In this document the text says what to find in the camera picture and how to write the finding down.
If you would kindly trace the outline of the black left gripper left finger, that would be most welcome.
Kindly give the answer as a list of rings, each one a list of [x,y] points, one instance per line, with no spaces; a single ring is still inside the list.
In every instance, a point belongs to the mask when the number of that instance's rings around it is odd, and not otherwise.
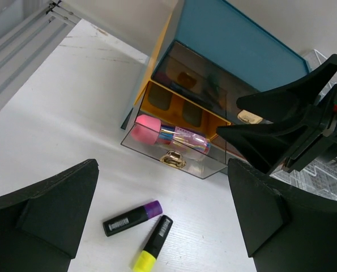
[[[95,159],[0,197],[0,271],[68,271],[99,176]]]

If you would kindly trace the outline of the colourful pen bundle pouch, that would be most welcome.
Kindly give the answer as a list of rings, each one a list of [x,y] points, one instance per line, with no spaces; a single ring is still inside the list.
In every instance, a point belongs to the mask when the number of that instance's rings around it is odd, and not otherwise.
[[[146,114],[136,118],[131,136],[138,142],[160,145],[193,160],[203,160],[211,148],[204,135],[179,126],[165,125],[160,119]]]

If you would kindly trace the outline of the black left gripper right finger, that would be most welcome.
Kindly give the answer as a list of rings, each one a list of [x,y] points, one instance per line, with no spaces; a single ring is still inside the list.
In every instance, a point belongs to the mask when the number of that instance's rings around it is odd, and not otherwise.
[[[257,271],[337,271],[337,201],[231,159],[228,180]]]

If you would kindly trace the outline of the teal drawer organizer box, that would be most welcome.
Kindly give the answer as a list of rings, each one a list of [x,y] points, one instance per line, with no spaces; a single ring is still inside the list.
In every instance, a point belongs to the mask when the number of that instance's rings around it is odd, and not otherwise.
[[[238,98],[268,91],[309,73],[306,61],[227,1],[178,1],[138,83],[122,128],[122,145],[162,164],[205,179],[241,154],[219,126],[257,124],[262,118],[237,107]],[[204,135],[211,144],[193,160],[131,136],[138,116]]]

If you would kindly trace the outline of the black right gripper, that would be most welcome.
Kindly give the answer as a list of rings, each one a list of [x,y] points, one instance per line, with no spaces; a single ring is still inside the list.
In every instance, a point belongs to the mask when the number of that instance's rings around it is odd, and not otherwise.
[[[239,109],[276,123],[219,126],[216,133],[267,175],[279,165],[300,171],[314,159],[337,165],[337,84],[319,98],[336,72],[337,54],[332,54],[292,83],[238,98]]]

